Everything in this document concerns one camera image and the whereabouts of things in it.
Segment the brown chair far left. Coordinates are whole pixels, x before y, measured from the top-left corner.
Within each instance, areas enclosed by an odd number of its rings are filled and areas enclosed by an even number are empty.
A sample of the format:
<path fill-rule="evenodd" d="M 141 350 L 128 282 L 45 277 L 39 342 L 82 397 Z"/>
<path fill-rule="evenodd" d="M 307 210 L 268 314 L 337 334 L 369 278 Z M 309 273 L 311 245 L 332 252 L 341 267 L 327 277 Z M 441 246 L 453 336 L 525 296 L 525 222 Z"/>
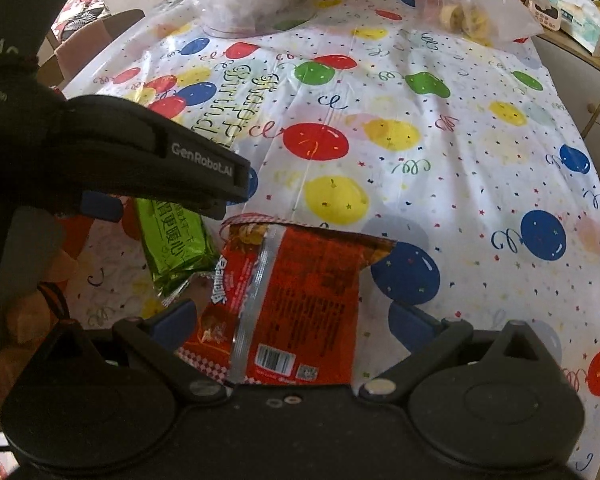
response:
<path fill-rule="evenodd" d="M 144 16 L 142 10 L 132 9 L 85 25 L 60 44 L 54 54 L 41 65 L 36 80 L 45 87 L 62 88 L 96 55 Z"/>

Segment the red snack bag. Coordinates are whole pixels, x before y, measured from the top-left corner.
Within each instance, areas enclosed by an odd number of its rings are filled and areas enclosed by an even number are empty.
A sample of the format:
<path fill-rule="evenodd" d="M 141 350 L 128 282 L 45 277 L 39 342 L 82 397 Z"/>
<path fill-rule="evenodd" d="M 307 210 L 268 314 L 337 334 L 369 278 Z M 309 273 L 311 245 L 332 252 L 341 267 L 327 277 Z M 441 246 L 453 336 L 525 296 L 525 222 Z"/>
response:
<path fill-rule="evenodd" d="M 393 246 L 291 224 L 230 226 L 208 304 L 178 354 L 217 382 L 347 384 L 360 275 Z"/>

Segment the balloon birthday tablecloth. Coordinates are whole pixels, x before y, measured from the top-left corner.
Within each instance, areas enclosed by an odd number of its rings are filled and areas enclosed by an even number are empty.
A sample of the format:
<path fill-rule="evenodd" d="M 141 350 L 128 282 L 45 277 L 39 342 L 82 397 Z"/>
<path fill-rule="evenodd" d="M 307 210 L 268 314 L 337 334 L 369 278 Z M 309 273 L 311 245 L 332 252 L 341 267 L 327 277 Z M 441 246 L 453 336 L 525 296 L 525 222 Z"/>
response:
<path fill-rule="evenodd" d="M 316 0 L 309 21 L 237 41 L 179 3 L 67 93 L 149 106 L 248 159 L 228 221 L 396 243 L 361 274 L 355 386 L 405 358 L 425 318 L 527 322 L 584 405 L 569 463 L 596 476 L 600 179 L 531 41 L 428 32 L 410 0 Z"/>

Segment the white tissue pack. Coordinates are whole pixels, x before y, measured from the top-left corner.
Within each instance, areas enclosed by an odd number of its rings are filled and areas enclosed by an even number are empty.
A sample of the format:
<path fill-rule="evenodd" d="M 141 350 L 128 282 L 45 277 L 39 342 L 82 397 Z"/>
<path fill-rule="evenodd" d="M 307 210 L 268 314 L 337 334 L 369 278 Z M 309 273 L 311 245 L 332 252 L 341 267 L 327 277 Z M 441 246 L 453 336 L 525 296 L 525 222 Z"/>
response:
<path fill-rule="evenodd" d="M 592 0 L 557 0 L 560 28 L 592 56 L 600 57 L 600 10 Z"/>

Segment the white wooden sideboard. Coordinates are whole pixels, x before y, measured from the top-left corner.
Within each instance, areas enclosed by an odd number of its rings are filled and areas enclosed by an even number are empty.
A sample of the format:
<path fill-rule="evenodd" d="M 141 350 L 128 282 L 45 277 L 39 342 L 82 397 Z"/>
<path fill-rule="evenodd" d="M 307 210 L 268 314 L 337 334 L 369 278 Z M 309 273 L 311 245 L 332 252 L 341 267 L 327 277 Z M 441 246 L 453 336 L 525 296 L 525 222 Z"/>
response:
<path fill-rule="evenodd" d="M 600 70 L 546 39 L 533 43 L 600 176 Z"/>

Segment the green snack packet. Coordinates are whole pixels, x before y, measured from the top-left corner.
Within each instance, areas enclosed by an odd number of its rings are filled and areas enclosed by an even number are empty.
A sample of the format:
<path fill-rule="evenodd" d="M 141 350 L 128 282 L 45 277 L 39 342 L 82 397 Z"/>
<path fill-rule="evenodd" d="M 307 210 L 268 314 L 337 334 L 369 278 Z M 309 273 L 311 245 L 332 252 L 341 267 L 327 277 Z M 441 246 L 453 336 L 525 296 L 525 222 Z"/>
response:
<path fill-rule="evenodd" d="M 166 304 L 194 273 L 213 271 L 219 253 L 196 212 L 147 198 L 137 198 L 135 208 L 155 291 Z"/>

